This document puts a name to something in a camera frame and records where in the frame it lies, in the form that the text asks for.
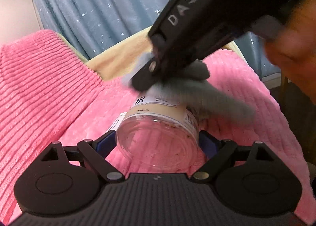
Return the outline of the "person right hand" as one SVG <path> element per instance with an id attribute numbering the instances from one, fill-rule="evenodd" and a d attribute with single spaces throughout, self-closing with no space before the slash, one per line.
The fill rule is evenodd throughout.
<path id="1" fill-rule="evenodd" d="M 268 60 L 315 103 L 315 0 L 303 0 L 265 49 Z"/>

